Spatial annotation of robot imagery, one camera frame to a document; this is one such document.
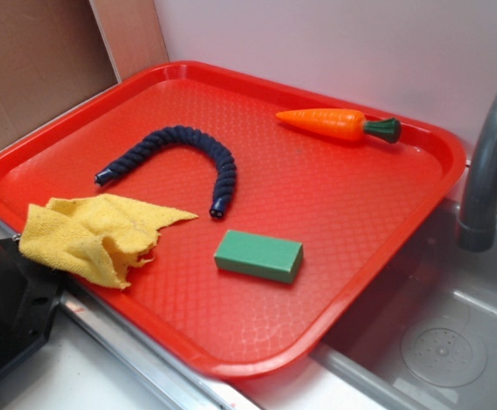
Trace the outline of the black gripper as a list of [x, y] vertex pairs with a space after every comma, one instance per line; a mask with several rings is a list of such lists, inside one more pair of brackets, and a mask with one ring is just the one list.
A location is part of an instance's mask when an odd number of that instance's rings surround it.
[[0, 239], [0, 379], [48, 342], [63, 288], [64, 272]]

